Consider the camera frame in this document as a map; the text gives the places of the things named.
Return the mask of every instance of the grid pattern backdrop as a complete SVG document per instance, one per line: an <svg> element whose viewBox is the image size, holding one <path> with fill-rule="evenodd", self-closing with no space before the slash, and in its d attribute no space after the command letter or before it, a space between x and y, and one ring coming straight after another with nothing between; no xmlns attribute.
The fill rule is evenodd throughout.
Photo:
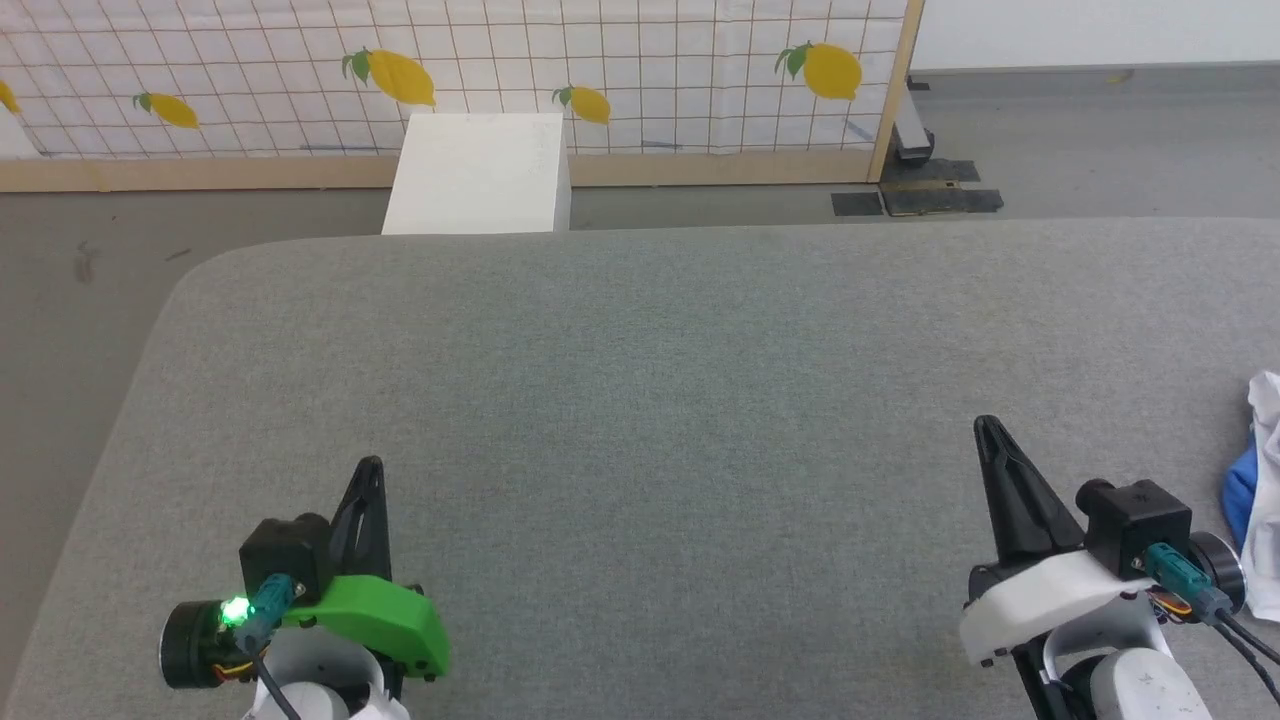
<svg viewBox="0 0 1280 720"><path fill-rule="evenodd" d="M563 111L577 154L865 149L906 0L0 0L0 81L54 158L394 155L412 113ZM792 78L787 47L861 65L854 100ZM404 55L434 106L343 56ZM598 90L608 123L554 97ZM180 99L198 128L132 99Z"/></svg>

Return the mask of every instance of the yellow lemon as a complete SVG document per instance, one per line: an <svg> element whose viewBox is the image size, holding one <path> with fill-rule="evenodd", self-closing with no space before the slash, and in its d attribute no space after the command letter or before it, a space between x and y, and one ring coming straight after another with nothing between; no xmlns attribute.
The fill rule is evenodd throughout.
<svg viewBox="0 0 1280 720"><path fill-rule="evenodd" d="M182 100L174 97L173 95L161 95L159 92L142 92L133 96L133 106L142 108L147 113L155 110L155 114L159 115L161 120L174 127L179 128L200 127L200 120L196 119L196 111L192 110Z"/></svg>
<svg viewBox="0 0 1280 720"><path fill-rule="evenodd" d="M18 106L18 99L13 96L13 91L9 90L9 86L3 79L0 79L0 105L8 108L14 115L22 113L22 108Z"/></svg>
<svg viewBox="0 0 1280 720"><path fill-rule="evenodd" d="M435 83L415 60L390 50L352 53L342 59L342 77L351 72L369 85L369 76L383 92L406 105L435 105Z"/></svg>
<svg viewBox="0 0 1280 720"><path fill-rule="evenodd" d="M783 60L792 78L801 68L804 69L804 83L818 97L852 100L858 86L863 83L863 67L858 63L858 58L844 47L826 42L817 45L805 42L787 47L773 64L774 72L782 67Z"/></svg>
<svg viewBox="0 0 1280 720"><path fill-rule="evenodd" d="M589 123L602 126L609 123L609 101L600 95L600 91L590 87L562 87L552 94L552 100L559 100L561 105L572 105L577 117Z"/></svg>

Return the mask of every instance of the black cable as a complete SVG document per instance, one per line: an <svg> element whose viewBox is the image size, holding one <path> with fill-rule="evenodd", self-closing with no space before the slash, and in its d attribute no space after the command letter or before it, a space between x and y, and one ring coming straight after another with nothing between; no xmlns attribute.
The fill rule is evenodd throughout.
<svg viewBox="0 0 1280 720"><path fill-rule="evenodd" d="M257 671L257 680L266 685L266 692L271 693L271 700L279 706L280 712L284 714L289 720L302 720L298 711L289 705L289 698L284 697L284 691L280 689L280 684L275 682L275 678L266 670L266 662L262 662L262 655L257 651L257 642L255 638L246 638L244 644L248 651L248 656L253 661L253 670Z"/></svg>
<svg viewBox="0 0 1280 720"><path fill-rule="evenodd" d="M1271 646L1262 642L1258 635L1249 632L1248 628L1240 624L1239 620L1231 618L1231 614L1225 610L1217 611L1217 619L1221 620L1228 628L1231 628L1240 639L1253 646L1253 650L1261 652L1267 660L1280 665L1280 652L1276 652Z"/></svg>
<svg viewBox="0 0 1280 720"><path fill-rule="evenodd" d="M1253 667L1253 671L1262 679L1262 684L1267 687L1267 692L1271 693L1271 698L1276 701L1276 705L1280 705L1280 691L1276 689L1275 680L1271 679L1271 674L1267 673L1267 669L1258 662L1258 656L1253 655L1249 646L1244 644L1240 638L1233 635L1231 632L1224 628L1221 623L1213 625L1213 629L1217 630L1217 634L1226 638L1226 642L1231 643L1231 647L1234 647L1236 652L1244 656L1244 661L1249 664L1249 667Z"/></svg>

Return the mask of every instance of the blue cloth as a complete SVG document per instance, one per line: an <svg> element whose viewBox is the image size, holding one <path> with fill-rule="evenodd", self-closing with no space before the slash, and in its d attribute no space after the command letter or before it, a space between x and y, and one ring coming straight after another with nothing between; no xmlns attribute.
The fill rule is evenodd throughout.
<svg viewBox="0 0 1280 720"><path fill-rule="evenodd" d="M1258 448L1253 442L1253 428L1249 428L1249 447L1230 468L1222 483L1222 514L1231 527L1235 547L1244 547L1244 534L1249 530L1249 515L1253 512L1253 496L1258 492Z"/></svg>

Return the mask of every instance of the gray fabric surface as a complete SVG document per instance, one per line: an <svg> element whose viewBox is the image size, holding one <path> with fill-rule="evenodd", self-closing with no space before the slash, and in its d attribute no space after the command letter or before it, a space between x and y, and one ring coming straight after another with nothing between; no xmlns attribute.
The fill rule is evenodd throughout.
<svg viewBox="0 0 1280 720"><path fill-rule="evenodd" d="M163 687L165 616L369 452L454 643L419 719L1029 717L956 641L993 556L973 416L1064 497L1149 477L1225 533L1277 278L1280 224L1245 220L230 252L148 341L6 717L238 717L247 688ZM1220 638L1169 635L1220 720L1274 714Z"/></svg>

